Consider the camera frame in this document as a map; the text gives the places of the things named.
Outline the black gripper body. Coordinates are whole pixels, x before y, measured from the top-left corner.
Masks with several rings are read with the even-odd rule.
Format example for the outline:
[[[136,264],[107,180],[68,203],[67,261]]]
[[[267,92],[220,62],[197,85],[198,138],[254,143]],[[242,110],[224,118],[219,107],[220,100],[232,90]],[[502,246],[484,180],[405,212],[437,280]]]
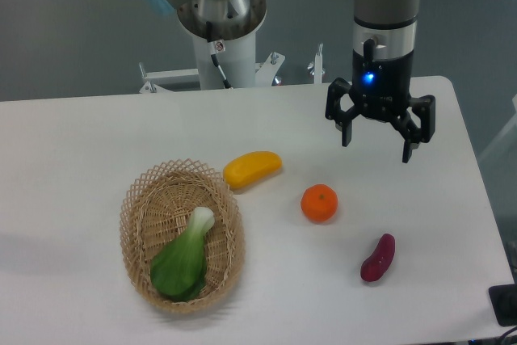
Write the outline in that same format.
[[[368,39],[361,54],[353,53],[351,98],[360,115],[391,121],[407,114],[414,53],[378,59],[374,44]]]

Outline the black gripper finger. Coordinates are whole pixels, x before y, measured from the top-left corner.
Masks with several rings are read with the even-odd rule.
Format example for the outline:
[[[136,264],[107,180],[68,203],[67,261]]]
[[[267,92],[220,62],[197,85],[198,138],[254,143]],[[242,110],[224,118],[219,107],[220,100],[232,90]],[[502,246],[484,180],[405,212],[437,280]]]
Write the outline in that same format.
[[[409,97],[407,104],[390,120],[404,139],[402,162],[408,163],[421,143],[429,143],[435,133],[436,99],[434,95]]]
[[[336,78],[328,86],[326,96],[325,118],[333,120],[342,134],[342,146],[349,146],[352,138],[352,121],[356,118],[356,106],[352,105],[347,111],[341,107],[341,99],[349,95],[351,85],[343,78]]]

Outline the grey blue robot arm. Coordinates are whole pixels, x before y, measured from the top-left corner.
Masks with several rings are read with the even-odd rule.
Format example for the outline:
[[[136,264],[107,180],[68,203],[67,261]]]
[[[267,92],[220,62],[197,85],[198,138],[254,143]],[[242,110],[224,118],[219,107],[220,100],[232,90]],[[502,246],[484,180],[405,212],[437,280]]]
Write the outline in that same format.
[[[147,0],[158,12],[175,13],[195,45],[204,89],[257,86],[255,33],[267,12],[265,0]],[[435,132],[435,98],[414,97],[410,77],[419,0],[354,0],[352,79],[330,84],[326,118],[343,145],[357,116],[388,123],[404,140],[402,159]]]

